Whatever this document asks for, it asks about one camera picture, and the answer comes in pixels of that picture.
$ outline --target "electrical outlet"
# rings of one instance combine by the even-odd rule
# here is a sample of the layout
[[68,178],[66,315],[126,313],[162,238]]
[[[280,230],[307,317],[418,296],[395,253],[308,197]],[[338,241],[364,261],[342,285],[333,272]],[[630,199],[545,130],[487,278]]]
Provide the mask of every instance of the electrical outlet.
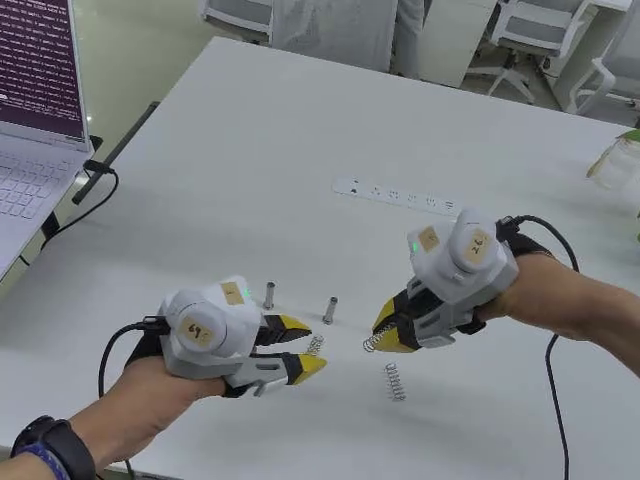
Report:
[[460,208],[451,200],[442,200],[424,193],[414,193],[392,187],[384,187],[357,178],[338,178],[333,182],[332,188],[334,192],[342,195],[398,205],[423,212],[452,217],[460,213]]

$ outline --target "yellow fingertip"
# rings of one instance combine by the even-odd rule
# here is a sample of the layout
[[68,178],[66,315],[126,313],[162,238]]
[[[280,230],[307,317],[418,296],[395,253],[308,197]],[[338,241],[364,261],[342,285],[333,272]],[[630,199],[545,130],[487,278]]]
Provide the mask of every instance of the yellow fingertip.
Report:
[[282,320],[282,324],[287,330],[308,330],[311,332],[311,328],[297,318],[293,318],[288,315],[280,315],[280,320]]
[[412,353],[415,350],[411,347],[407,347],[400,343],[398,338],[398,328],[394,327],[391,330],[385,332],[380,340],[374,345],[374,348],[380,352],[395,352],[395,353]]
[[327,361],[324,358],[314,357],[313,355],[302,354],[298,355],[298,358],[302,365],[302,373],[296,378],[296,381],[293,382],[294,385],[300,385],[327,365]]
[[378,325],[380,325],[384,320],[387,319],[387,317],[390,317],[394,313],[395,313],[395,307],[393,304],[393,298],[391,298],[387,303],[384,304],[384,306],[382,307],[382,310],[380,310],[380,313],[378,314],[378,319],[376,320],[376,323],[373,324],[373,330],[375,331],[375,329],[378,328]]

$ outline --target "blue wristband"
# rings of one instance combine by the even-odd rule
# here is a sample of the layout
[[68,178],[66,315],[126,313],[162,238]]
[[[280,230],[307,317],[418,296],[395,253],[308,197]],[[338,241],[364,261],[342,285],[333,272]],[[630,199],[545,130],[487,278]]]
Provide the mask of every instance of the blue wristband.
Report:
[[47,450],[41,443],[32,443],[19,449],[16,452],[16,456],[21,453],[31,453],[46,463],[56,477],[56,480],[71,480],[67,470],[62,463],[60,463],[60,460],[58,460],[58,457]]

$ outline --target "white laptop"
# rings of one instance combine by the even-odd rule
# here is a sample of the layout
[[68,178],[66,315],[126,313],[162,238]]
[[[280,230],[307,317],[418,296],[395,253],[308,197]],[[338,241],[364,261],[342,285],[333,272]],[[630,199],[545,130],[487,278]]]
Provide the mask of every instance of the white laptop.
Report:
[[0,0],[0,278],[92,154],[71,0]]

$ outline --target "black cable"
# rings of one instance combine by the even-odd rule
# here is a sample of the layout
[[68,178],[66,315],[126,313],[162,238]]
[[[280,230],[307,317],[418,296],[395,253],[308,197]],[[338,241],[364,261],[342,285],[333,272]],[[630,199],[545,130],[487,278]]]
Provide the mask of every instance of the black cable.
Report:
[[[578,265],[578,259],[576,258],[573,248],[569,245],[569,242],[562,236],[562,234],[549,222],[533,215],[522,215],[513,219],[516,225],[520,225],[523,222],[533,222],[545,227],[551,234],[558,239],[564,249],[569,255],[571,260],[571,266],[576,272],[580,272],[580,266]],[[553,407],[556,411],[556,420],[558,422],[558,430],[560,431],[560,440],[562,441],[562,451],[564,454],[564,480],[569,480],[569,445],[567,444],[567,435],[564,430],[564,422],[562,421],[562,412],[560,410],[560,402],[558,401],[558,392],[556,390],[556,382],[553,377],[553,368],[551,367],[551,352],[555,347],[556,342],[560,336],[554,334],[547,345],[547,351],[544,356],[544,362],[547,367],[547,376],[549,377],[549,386],[551,387],[551,397],[553,398]]]
[[78,223],[81,220],[84,220],[85,218],[87,218],[89,215],[91,215],[93,212],[95,212],[98,208],[100,208],[102,205],[104,205],[105,203],[107,203],[111,197],[113,197],[113,194],[116,193],[116,190],[118,189],[118,186],[120,185],[120,177],[118,176],[118,173],[115,170],[111,170],[109,172],[111,175],[113,175],[113,178],[115,179],[115,182],[113,184],[113,188],[111,189],[111,191],[109,192],[109,194],[104,197],[101,201],[99,201],[98,203],[96,203],[93,207],[91,207],[89,210],[87,210],[85,213],[83,213],[82,215],[80,215],[78,218],[76,218],[75,220],[73,220],[72,222],[66,224],[64,227],[60,228],[59,230],[57,230],[53,235],[51,235],[49,238],[47,238],[44,243],[42,244],[42,247],[40,247],[40,251],[42,251],[44,249],[44,247],[47,246],[47,244],[54,239],[55,237],[57,237],[58,235],[60,235],[62,232],[64,232],[65,230],[73,227],[76,223]]
[[[102,354],[102,359],[100,360],[100,368],[98,369],[98,398],[102,398],[104,396],[104,373],[107,369],[107,361],[109,360],[111,350],[113,349],[113,346],[118,341],[118,339],[125,333],[132,332],[134,330],[161,331],[163,329],[166,329],[166,323],[159,322],[160,320],[165,320],[165,317],[161,315],[148,315],[142,319],[142,322],[132,323],[131,325],[122,327],[112,335],[112,337],[107,342],[107,346],[105,347]],[[125,460],[124,464],[127,467],[129,478],[131,480],[135,480],[136,473],[131,466],[131,462],[129,460]]]

